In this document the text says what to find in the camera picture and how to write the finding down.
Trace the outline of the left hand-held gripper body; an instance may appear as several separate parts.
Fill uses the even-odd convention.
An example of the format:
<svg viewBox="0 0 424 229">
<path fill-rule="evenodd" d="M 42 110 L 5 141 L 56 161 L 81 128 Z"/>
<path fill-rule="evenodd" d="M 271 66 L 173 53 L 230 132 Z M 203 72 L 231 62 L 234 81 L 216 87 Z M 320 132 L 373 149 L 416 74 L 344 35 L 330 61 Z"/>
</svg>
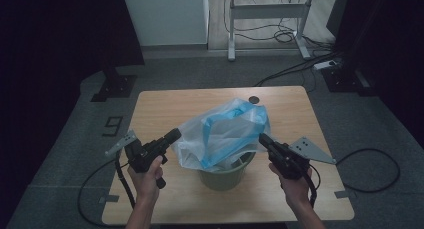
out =
<svg viewBox="0 0 424 229">
<path fill-rule="evenodd" d="M 166 150 L 169 147 L 169 134 L 152 140 L 147 144 L 142 144 L 133 130 L 128 131 L 115 145 L 105 152 L 106 156 L 118 155 L 121 149 L 125 150 L 129 165 L 136 173 L 145 173 L 149 170 L 152 162 L 158 157 L 162 157 L 165 164 Z"/>
</svg>

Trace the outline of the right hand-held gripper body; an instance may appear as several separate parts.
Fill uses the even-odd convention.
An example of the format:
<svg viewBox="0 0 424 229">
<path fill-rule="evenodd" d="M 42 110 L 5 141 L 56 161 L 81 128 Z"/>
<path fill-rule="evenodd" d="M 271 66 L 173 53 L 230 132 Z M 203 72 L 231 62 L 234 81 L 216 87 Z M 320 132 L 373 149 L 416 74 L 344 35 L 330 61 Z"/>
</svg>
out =
<svg viewBox="0 0 424 229">
<path fill-rule="evenodd" d="M 268 158 L 285 179 L 298 180 L 304 177 L 310 161 L 335 164 L 336 160 L 306 137 L 301 137 L 291 145 L 276 140 Z"/>
</svg>

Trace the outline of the white bag with blue drawstring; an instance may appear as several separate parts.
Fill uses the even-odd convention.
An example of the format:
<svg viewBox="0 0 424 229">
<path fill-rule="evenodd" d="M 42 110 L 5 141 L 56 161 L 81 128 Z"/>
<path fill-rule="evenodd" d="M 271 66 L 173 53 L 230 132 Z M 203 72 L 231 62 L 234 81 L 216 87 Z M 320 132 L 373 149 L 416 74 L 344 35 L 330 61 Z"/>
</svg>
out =
<svg viewBox="0 0 424 229">
<path fill-rule="evenodd" d="M 214 172 L 230 170 L 248 152 L 263 152 L 261 133 L 271 132 L 265 106 L 240 98 L 214 107 L 178 126 L 181 138 L 172 144 L 183 168 Z"/>
</svg>

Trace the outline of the green plastic bin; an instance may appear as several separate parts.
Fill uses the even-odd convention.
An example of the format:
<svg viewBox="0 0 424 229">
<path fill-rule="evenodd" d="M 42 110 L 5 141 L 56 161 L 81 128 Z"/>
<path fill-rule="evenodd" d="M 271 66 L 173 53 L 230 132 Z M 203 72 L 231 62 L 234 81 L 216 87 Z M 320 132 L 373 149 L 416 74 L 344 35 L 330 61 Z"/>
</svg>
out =
<svg viewBox="0 0 424 229">
<path fill-rule="evenodd" d="M 216 172 L 199 171 L 200 180 L 207 188 L 215 191 L 231 190 L 241 182 L 245 169 L 254 156 L 254 152 L 245 153 L 232 164 L 232 168 L 229 170 Z"/>
</svg>

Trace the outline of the person's left hand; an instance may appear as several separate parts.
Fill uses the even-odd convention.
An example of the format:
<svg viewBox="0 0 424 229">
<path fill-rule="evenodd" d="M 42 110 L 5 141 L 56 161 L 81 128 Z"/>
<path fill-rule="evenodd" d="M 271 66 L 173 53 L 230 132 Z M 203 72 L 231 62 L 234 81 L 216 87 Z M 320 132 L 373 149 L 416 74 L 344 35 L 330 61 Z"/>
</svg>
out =
<svg viewBox="0 0 424 229">
<path fill-rule="evenodd" d="M 156 157 L 145 173 L 136 173 L 132 167 L 127 169 L 133 185 L 136 189 L 136 203 L 148 203 L 154 205 L 159 197 L 160 189 L 157 180 L 163 176 L 162 156 Z"/>
</svg>

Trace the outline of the person's right hand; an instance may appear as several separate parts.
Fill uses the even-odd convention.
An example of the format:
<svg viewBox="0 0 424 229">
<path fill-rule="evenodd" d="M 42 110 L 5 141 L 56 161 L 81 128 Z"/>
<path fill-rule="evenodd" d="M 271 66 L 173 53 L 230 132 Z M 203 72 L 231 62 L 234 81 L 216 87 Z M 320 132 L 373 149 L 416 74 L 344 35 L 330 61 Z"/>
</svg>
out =
<svg viewBox="0 0 424 229">
<path fill-rule="evenodd" d="M 291 209 L 311 206 L 308 199 L 309 186 L 304 178 L 298 180 L 285 179 L 272 163 L 269 164 L 269 169 L 278 176 L 280 187 L 284 191 L 286 202 Z"/>
</svg>

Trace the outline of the black stand base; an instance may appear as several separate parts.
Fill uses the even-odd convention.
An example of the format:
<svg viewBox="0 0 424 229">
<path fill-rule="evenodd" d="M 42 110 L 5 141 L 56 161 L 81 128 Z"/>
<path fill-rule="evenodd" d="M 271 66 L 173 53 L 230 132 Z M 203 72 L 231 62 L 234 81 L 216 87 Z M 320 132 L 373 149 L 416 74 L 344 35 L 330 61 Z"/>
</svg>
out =
<svg viewBox="0 0 424 229">
<path fill-rule="evenodd" d="M 342 69 L 323 69 L 321 71 L 327 88 L 333 93 L 357 93 L 362 97 L 376 96 L 372 83 L 359 70 L 347 73 Z"/>
<path fill-rule="evenodd" d="M 101 89 L 96 93 L 92 102 L 105 102 L 110 98 L 128 98 L 134 88 L 136 75 L 121 75 L 114 67 L 103 70 L 105 80 Z"/>
</svg>

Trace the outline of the white power strip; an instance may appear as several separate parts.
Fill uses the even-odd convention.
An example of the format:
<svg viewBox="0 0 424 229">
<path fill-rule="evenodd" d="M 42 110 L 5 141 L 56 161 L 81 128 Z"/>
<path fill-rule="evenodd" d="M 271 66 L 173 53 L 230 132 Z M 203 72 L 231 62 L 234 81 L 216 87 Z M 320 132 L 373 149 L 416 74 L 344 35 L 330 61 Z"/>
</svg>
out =
<svg viewBox="0 0 424 229">
<path fill-rule="evenodd" d="M 313 65 L 314 70 L 322 70 L 337 66 L 337 63 L 334 60 L 324 61 L 320 63 L 316 63 Z"/>
</svg>

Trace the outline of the white cabinet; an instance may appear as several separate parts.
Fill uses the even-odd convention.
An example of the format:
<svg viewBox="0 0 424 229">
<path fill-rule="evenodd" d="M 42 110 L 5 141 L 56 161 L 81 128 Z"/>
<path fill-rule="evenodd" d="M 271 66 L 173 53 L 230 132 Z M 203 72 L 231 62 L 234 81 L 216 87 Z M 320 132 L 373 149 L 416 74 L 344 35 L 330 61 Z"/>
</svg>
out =
<svg viewBox="0 0 424 229">
<path fill-rule="evenodd" d="M 141 46 L 206 45 L 209 0 L 125 0 Z"/>
</svg>

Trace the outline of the dark curtain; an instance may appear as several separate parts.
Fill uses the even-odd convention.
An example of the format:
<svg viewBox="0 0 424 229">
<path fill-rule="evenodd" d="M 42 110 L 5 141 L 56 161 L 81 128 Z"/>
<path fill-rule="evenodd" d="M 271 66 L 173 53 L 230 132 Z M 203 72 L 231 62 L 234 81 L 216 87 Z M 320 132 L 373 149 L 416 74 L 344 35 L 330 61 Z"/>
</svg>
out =
<svg viewBox="0 0 424 229">
<path fill-rule="evenodd" d="M 143 61 L 125 0 L 0 0 L 0 226 L 66 124 L 81 82 Z"/>
<path fill-rule="evenodd" d="M 360 70 L 424 148 L 424 0 L 336 0 L 327 27 L 345 73 Z"/>
</svg>

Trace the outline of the white metal desk frame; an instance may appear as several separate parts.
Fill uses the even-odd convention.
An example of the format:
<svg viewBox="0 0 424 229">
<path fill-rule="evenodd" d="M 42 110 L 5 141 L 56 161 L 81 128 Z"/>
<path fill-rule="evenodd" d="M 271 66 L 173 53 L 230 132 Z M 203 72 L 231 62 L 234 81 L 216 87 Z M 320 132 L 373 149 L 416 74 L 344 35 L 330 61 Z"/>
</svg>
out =
<svg viewBox="0 0 424 229">
<path fill-rule="evenodd" d="M 288 4 L 263 4 L 263 5 L 237 5 L 235 0 L 230 0 L 229 6 L 229 37 L 227 58 L 229 61 L 235 60 L 235 32 L 234 22 L 239 19 L 276 19 L 289 18 L 298 19 L 297 29 L 293 32 L 300 54 L 307 60 L 312 56 L 306 46 L 306 40 L 303 38 L 303 32 L 312 5 L 312 0 L 306 0 L 304 3 Z"/>
</svg>

